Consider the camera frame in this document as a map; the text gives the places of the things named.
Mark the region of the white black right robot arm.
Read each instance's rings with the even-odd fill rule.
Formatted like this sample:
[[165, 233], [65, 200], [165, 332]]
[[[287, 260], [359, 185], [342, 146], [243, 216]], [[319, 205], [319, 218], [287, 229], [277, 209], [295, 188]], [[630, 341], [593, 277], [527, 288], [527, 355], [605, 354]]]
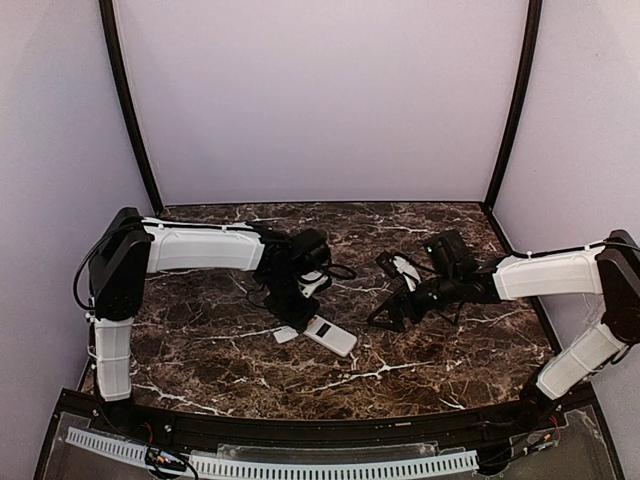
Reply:
[[404, 285], [368, 317], [370, 326], [402, 332], [427, 313], [466, 304], [497, 304], [521, 298], [588, 293], [602, 296], [604, 311], [568, 349], [552, 358], [522, 389], [521, 400], [547, 406], [620, 352], [639, 342], [639, 247], [624, 230], [591, 245], [546, 252], [512, 253], [480, 264], [456, 230], [423, 244], [430, 278], [401, 253], [376, 259]]

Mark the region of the white remote control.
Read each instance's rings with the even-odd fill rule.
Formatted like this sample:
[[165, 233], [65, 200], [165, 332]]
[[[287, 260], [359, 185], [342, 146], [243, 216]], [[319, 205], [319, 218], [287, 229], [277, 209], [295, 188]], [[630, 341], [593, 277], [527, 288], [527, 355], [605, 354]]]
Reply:
[[330, 321], [314, 316], [303, 335], [340, 357], [347, 357], [357, 343], [357, 337]]

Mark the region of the white battery cover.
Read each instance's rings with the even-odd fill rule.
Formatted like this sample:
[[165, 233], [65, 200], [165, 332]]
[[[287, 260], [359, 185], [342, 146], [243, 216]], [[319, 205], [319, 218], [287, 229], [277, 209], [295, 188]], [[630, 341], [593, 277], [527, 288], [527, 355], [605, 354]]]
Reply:
[[284, 344], [297, 338], [298, 332], [289, 326], [284, 326], [275, 330], [273, 336], [278, 344]]

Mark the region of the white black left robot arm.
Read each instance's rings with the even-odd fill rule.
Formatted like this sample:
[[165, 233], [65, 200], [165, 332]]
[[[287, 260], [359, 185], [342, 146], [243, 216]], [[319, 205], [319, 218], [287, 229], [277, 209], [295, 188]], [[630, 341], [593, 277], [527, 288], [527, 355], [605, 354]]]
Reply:
[[267, 292], [264, 307], [303, 331], [328, 288], [331, 252], [314, 229], [296, 235], [259, 222], [226, 225], [163, 221], [121, 209], [83, 259], [89, 298], [80, 301], [92, 326], [96, 384], [108, 403], [132, 395], [131, 335], [149, 275], [174, 270], [249, 272]]

